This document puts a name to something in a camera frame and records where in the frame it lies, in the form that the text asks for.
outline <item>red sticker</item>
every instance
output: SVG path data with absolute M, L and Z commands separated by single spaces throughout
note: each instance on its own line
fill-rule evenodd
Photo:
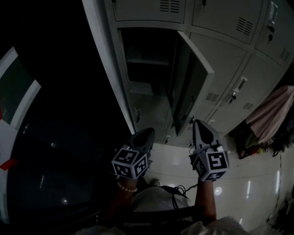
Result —
M 5 163 L 3 163 L 0 168 L 3 169 L 3 170 L 7 170 L 7 169 L 10 169 L 14 166 L 16 166 L 18 164 L 18 161 L 17 160 L 14 160 L 13 158 L 10 158 L 8 161 L 6 161 Z

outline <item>forearm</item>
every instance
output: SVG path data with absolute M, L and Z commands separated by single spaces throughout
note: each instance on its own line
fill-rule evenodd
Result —
M 138 180 L 122 179 L 120 182 L 125 188 L 135 189 Z M 132 197 L 133 193 L 126 192 L 121 188 L 118 188 L 112 202 L 103 215 L 102 225 L 113 227 L 117 222 L 117 218 L 119 218 L 120 215 L 128 212 L 130 209 L 130 202 Z
M 200 217 L 204 225 L 216 220 L 215 198 L 213 192 L 213 182 L 203 182 L 198 180 L 196 195 L 196 206 L 202 207 Z

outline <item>bracelet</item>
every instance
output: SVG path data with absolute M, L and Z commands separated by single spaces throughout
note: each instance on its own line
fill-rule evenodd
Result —
M 137 190 L 138 190 L 137 188 L 135 188 L 135 189 L 128 189 L 128 188 L 122 186 L 122 184 L 120 182 L 118 182 L 118 186 L 119 186 L 120 189 L 122 189 L 122 190 L 124 190 L 126 192 L 129 192 L 129 193 L 134 193 L 134 192 L 137 192 Z

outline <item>white floor tile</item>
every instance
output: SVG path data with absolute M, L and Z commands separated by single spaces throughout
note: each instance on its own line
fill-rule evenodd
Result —
M 170 187 L 175 187 L 182 185 L 186 188 L 186 190 L 198 183 L 198 179 L 195 178 L 176 177 L 151 172 L 146 172 L 145 179 L 147 183 L 150 183 L 152 179 L 159 179 L 161 181 L 162 186 L 167 185 Z M 197 188 L 192 188 L 186 193 L 187 198 L 191 200 L 191 206 L 194 206 L 195 204 L 196 192 Z
M 154 144 L 151 151 L 149 172 L 171 176 L 198 178 L 192 170 L 189 149 L 169 145 Z
M 271 174 L 280 169 L 279 156 L 272 157 L 271 152 L 265 152 L 261 155 L 254 154 L 247 158 L 249 159 L 248 177 Z
M 230 170 L 214 182 L 214 189 L 221 187 L 222 193 L 215 195 L 217 218 L 233 216 L 247 231 L 256 229 L 265 223 L 275 210 L 278 195 L 282 203 L 286 194 L 292 191 L 294 184 L 294 147 L 272 157 L 271 152 L 249 156 L 240 160 L 234 150 L 231 139 L 226 139 L 225 149 L 229 153 Z M 192 171 L 189 149 L 154 144 L 151 160 L 153 163 L 146 173 L 146 179 L 157 178 L 163 185 L 187 188 L 197 183 L 197 172 Z M 280 171 L 281 184 L 277 189 L 277 171 Z M 187 192 L 194 205 L 197 189 Z
M 228 170 L 222 179 L 241 179 L 248 177 L 249 159 L 239 159 L 238 154 L 235 151 L 228 153 L 230 170 Z

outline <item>hanging clothes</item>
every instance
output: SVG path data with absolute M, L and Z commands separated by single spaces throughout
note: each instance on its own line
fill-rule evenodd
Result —
M 258 138 L 258 144 L 269 146 L 294 100 L 294 86 L 273 91 L 247 118 L 246 123 Z

